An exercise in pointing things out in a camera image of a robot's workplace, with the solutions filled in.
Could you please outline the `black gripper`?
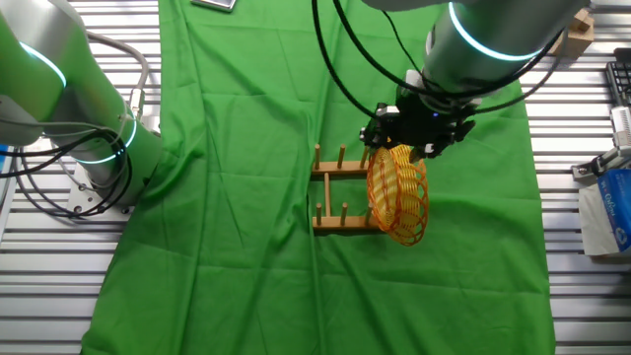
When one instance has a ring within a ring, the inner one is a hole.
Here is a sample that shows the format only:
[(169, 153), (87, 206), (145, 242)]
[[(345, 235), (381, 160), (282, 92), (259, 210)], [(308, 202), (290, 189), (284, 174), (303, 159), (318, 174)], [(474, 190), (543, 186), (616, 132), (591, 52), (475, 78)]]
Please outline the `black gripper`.
[(387, 129), (379, 122), (361, 128), (361, 141), (370, 149), (390, 149), (391, 141), (420, 147), (422, 159), (434, 159), (466, 136), (466, 117), (438, 113), (420, 101), (396, 104), (398, 115)]

